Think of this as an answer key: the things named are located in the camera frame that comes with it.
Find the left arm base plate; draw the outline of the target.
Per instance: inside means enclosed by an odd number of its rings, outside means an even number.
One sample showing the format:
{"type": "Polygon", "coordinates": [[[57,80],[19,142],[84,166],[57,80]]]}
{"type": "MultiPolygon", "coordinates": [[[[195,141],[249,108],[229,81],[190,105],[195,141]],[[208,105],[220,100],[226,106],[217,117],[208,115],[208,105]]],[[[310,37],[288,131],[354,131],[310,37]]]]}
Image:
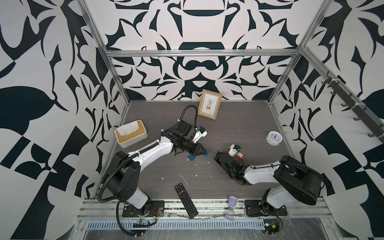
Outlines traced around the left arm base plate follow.
{"type": "Polygon", "coordinates": [[[148,201],[141,209],[133,205],[124,205],[123,218],[162,217],[164,215],[165,201],[148,201]]]}

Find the large blue padlock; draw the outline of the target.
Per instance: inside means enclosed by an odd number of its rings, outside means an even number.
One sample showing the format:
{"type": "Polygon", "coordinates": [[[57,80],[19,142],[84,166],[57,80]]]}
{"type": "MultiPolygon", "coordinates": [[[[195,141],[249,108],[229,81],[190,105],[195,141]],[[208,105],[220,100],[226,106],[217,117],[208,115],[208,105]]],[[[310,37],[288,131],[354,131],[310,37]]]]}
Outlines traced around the large blue padlock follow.
{"type": "Polygon", "coordinates": [[[191,161],[193,161],[195,158],[196,158],[196,157],[193,156],[193,155],[188,155],[187,158],[186,158],[186,161],[187,161],[187,162],[191,162],[191,161]]]}

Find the red padlock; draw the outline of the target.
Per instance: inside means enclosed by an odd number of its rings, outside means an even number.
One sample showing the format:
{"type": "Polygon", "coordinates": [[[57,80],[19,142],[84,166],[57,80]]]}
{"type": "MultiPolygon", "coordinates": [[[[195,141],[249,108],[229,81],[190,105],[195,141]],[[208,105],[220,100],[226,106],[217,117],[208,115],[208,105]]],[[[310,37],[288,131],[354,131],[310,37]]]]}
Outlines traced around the red padlock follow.
{"type": "Polygon", "coordinates": [[[237,159],[239,159],[240,161],[243,161],[245,155],[244,155],[243,153],[240,152],[240,153],[237,153],[237,154],[235,155],[235,157],[236,157],[237,159]]]}

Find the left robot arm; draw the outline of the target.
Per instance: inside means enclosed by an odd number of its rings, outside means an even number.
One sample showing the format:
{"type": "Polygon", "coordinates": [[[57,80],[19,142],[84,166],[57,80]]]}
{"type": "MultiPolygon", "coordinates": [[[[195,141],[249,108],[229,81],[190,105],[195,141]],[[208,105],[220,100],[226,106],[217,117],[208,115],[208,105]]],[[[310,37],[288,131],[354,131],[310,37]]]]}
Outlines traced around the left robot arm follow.
{"type": "Polygon", "coordinates": [[[172,152],[188,152],[190,156],[206,156],[206,150],[199,140],[208,134],[201,126],[193,126],[180,120],[176,126],[161,131],[153,143],[130,153],[122,151],[114,155],[114,162],[107,168],[97,192],[99,203],[118,200],[138,210],[150,204],[150,197],[139,187],[141,172],[159,158],[172,152]]]}

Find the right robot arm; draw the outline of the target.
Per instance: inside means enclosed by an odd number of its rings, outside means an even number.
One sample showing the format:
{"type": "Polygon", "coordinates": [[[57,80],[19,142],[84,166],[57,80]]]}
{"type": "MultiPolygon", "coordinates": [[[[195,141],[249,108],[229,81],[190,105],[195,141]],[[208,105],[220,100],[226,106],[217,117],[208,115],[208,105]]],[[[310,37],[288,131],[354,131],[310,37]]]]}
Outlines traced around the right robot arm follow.
{"type": "Polygon", "coordinates": [[[218,152],[215,161],[241,186],[280,184],[277,188],[267,189],[262,199],[251,205],[255,213],[247,213],[248,216],[271,216],[295,202],[308,206],[317,203],[324,182],[319,172],[290,156],[283,156],[280,161],[267,165],[241,165],[240,154],[237,150],[218,152]]]}

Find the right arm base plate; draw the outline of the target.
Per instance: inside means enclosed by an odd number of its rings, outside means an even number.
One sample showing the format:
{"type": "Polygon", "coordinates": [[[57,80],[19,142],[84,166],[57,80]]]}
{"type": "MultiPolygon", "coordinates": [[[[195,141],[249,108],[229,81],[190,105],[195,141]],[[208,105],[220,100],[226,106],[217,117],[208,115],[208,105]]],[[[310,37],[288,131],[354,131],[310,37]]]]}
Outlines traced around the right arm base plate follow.
{"type": "Polygon", "coordinates": [[[268,203],[263,203],[261,200],[245,200],[245,212],[248,217],[268,217],[279,216],[285,217],[288,215],[286,206],[275,209],[268,203]]]}

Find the small blue padlock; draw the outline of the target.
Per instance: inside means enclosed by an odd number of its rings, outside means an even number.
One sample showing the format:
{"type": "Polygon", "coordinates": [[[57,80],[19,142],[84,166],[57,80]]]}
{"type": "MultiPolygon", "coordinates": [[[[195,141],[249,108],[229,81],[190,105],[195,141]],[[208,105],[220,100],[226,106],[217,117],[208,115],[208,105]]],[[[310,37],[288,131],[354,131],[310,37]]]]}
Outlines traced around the small blue padlock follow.
{"type": "Polygon", "coordinates": [[[205,154],[203,155],[204,157],[207,157],[208,156],[208,154],[209,154],[209,150],[206,150],[206,152],[205,152],[205,154]]]}

